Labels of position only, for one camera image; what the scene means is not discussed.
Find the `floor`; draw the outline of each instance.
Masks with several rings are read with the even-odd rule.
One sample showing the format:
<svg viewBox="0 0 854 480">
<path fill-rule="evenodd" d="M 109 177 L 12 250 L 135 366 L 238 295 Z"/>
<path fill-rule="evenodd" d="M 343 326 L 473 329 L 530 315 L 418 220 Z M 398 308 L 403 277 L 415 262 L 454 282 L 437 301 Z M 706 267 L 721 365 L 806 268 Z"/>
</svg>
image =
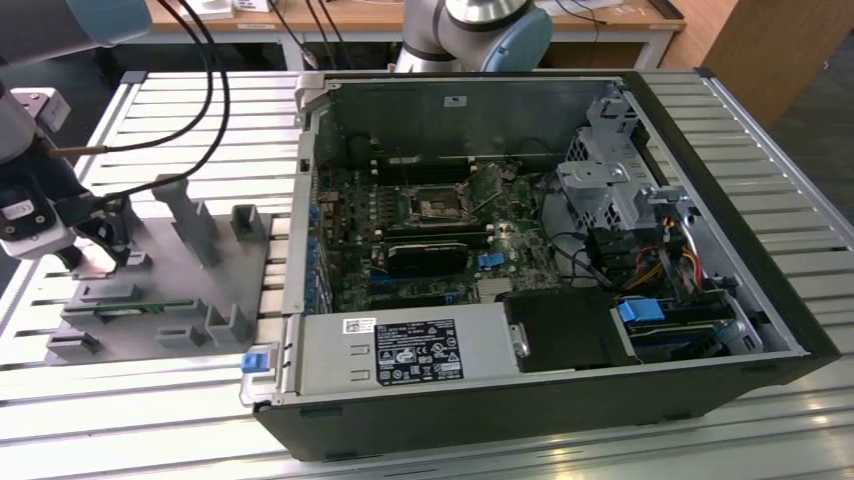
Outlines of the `floor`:
<svg viewBox="0 0 854 480">
<path fill-rule="evenodd" d="M 278 46 L 263 51 L 225 47 L 231 70 L 282 68 Z M 193 46 L 129 45 L 115 55 L 84 52 L 0 73 L 8 88 L 50 86 L 63 93 L 72 114 L 55 135 L 60 146 L 82 145 L 95 129 L 123 70 L 199 71 L 202 63 Z M 363 49 L 365 62 L 382 65 L 386 52 Z M 844 214 L 854 221 L 854 35 L 829 59 L 828 68 L 772 131 L 772 136 L 808 173 Z M 0 286 L 16 262 L 0 253 Z"/>
<path fill-rule="evenodd" d="M 825 195 L 854 221 L 854 35 L 772 130 Z"/>
</svg>

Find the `slotted metal surface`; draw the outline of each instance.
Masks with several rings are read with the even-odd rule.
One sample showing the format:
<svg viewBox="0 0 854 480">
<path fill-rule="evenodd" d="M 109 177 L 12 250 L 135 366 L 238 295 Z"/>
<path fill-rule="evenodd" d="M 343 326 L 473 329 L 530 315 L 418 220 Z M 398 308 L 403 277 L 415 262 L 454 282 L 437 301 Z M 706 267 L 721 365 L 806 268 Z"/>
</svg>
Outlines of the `slotted metal surface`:
<svg viewBox="0 0 854 480">
<path fill-rule="evenodd" d="M 665 425 L 306 464 L 238 401 L 239 355 L 47 368 L 44 343 L 74 282 L 59 262 L 26 262 L 0 306 L 0 477 L 52 478 L 778 478 L 854 476 L 854 244 L 850 227 L 756 130 L 714 81 L 648 81 L 845 357 L 790 385 L 756 391 L 705 418 Z M 255 202 L 278 215 L 262 297 L 262 339 L 281 329 L 298 130 L 289 73 L 235 73 L 231 134 L 191 181 L 214 212 Z M 199 108 L 202 74 L 123 86 L 95 134 L 109 143 L 173 131 Z M 178 172 L 214 137 L 222 104 L 171 145 L 83 159 L 99 193 Z M 665 174 L 676 173 L 660 152 Z M 167 215 L 150 194 L 143 216 Z"/>
</svg>

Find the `green motherboard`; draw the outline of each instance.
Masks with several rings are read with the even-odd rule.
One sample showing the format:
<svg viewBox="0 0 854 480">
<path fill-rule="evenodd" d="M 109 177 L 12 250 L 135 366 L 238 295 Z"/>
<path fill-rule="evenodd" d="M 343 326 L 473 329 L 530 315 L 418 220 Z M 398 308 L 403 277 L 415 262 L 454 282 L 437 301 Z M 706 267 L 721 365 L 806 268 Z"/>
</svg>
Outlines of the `green motherboard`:
<svg viewBox="0 0 854 480">
<path fill-rule="evenodd" d="M 405 168 L 402 182 L 378 170 L 319 176 L 333 311 L 482 303 L 557 287 L 538 218 L 544 174 L 471 161 L 449 184 Z"/>
</svg>

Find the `power supply label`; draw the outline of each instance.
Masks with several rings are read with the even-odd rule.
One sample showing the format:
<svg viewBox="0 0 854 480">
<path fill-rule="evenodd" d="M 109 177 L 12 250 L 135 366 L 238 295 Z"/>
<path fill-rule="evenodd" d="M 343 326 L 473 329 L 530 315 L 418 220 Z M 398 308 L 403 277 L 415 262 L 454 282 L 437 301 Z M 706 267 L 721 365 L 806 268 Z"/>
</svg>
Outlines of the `power supply label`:
<svg viewBox="0 0 854 480">
<path fill-rule="evenodd" d="M 463 378 L 453 319 L 374 327 L 377 381 L 385 387 Z"/>
</svg>

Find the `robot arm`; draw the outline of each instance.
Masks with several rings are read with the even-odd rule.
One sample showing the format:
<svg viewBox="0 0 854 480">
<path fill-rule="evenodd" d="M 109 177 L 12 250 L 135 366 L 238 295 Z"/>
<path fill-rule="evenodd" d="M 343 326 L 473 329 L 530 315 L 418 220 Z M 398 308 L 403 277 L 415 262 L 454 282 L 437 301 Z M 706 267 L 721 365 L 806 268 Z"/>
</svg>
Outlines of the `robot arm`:
<svg viewBox="0 0 854 480">
<path fill-rule="evenodd" d="M 145 0 L 4 0 L 0 2 L 0 69 L 113 47 L 149 32 Z M 80 260 L 78 235 L 122 263 L 130 232 L 126 203 L 91 218 L 91 192 L 68 162 L 48 155 L 52 144 L 0 83 L 0 244 L 12 257 L 56 253 L 70 269 Z"/>
<path fill-rule="evenodd" d="M 533 0 L 407 0 L 398 72 L 537 67 L 553 24 Z"/>
</svg>

